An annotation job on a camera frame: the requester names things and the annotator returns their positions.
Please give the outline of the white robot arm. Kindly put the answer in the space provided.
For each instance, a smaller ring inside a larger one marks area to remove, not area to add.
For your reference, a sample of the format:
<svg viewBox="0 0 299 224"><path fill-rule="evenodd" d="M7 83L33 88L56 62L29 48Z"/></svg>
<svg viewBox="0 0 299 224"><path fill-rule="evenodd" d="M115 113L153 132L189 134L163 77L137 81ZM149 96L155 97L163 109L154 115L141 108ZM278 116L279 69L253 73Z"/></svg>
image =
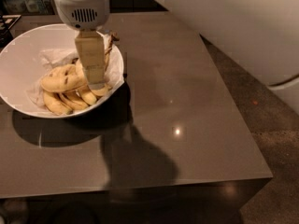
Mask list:
<svg viewBox="0 0 299 224"><path fill-rule="evenodd" d="M299 113L299 0L154 0Z"/></svg>

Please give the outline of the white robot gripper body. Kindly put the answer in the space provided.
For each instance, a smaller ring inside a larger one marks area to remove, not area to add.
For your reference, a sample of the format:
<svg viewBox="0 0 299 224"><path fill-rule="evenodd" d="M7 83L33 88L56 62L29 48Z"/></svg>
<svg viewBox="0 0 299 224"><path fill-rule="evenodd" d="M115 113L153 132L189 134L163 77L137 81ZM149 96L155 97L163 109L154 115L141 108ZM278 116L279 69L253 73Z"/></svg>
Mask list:
<svg viewBox="0 0 299 224"><path fill-rule="evenodd" d="M76 30L96 30L109 17L109 0L53 0L63 23Z"/></svg>

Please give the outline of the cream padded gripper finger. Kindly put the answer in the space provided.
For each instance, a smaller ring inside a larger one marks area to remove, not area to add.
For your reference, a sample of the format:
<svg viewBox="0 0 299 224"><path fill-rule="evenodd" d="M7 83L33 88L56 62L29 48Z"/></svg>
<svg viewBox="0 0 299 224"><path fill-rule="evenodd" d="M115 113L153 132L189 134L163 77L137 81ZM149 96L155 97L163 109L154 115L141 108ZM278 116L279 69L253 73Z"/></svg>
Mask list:
<svg viewBox="0 0 299 224"><path fill-rule="evenodd" d="M105 84L104 39L96 31L79 31L75 45L84 75L91 90L100 90Z"/></svg>

